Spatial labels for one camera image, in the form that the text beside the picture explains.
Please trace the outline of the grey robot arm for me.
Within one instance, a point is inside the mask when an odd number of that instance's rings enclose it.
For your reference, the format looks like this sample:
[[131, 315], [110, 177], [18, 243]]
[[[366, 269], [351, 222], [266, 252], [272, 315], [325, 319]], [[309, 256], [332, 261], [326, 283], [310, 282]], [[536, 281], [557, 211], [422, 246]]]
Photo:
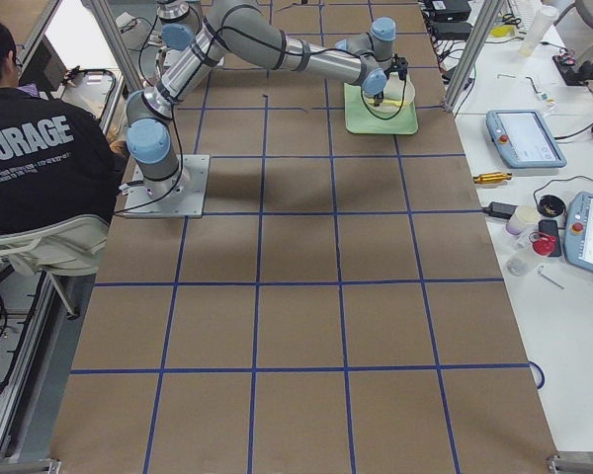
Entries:
[[182, 51], [202, 29], [204, 12], [200, 1], [156, 0], [161, 36], [167, 47]]
[[166, 22], [165, 44], [180, 55], [152, 86], [127, 99], [127, 147], [136, 163], [136, 185], [122, 187], [122, 216], [199, 217], [210, 159], [182, 151], [174, 111], [186, 95], [232, 53], [265, 70], [305, 72], [381, 95], [393, 62], [395, 21], [380, 17], [370, 29], [334, 47], [289, 37], [272, 26], [255, 1], [216, 1], [193, 31]]

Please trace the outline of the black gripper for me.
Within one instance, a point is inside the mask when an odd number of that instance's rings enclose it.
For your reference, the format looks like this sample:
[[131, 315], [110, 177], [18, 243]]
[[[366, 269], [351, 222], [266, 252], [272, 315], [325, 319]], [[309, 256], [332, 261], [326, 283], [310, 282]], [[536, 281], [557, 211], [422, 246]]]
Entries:
[[384, 98], [385, 98], [384, 91], [380, 91], [380, 92], [378, 92], [378, 93], [374, 94], [374, 95], [373, 95], [373, 99], [374, 99], [374, 107], [375, 107], [375, 108], [378, 108], [378, 107], [381, 105], [381, 103], [382, 103], [382, 100], [383, 100]]

